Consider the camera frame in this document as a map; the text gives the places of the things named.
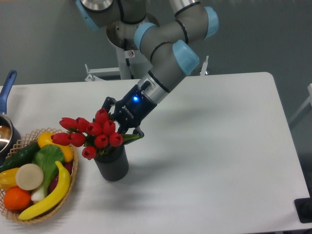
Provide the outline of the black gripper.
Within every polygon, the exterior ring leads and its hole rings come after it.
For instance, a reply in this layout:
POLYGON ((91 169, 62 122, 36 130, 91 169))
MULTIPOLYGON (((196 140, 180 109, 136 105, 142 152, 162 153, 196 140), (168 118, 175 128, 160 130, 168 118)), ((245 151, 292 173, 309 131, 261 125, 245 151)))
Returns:
POLYGON ((102 108, 119 123, 119 129, 134 128, 131 134, 118 131, 124 139, 140 139, 144 137, 144 133, 139 125, 156 106, 157 104, 145 96, 138 85, 135 85, 119 101, 113 97, 107 97, 102 108))

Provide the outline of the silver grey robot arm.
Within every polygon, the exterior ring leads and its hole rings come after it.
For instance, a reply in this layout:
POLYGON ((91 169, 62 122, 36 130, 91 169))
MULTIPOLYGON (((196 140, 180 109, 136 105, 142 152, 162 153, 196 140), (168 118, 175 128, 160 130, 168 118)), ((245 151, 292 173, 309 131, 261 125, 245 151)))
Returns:
POLYGON ((119 133, 133 129, 143 136, 142 120, 198 66, 190 43, 217 32, 217 13, 198 0, 173 0, 175 20, 158 26, 144 0, 78 0, 76 5, 90 28, 114 27, 121 49, 137 50, 150 62, 151 69, 123 99, 107 97, 103 104, 106 110, 114 108, 119 133))

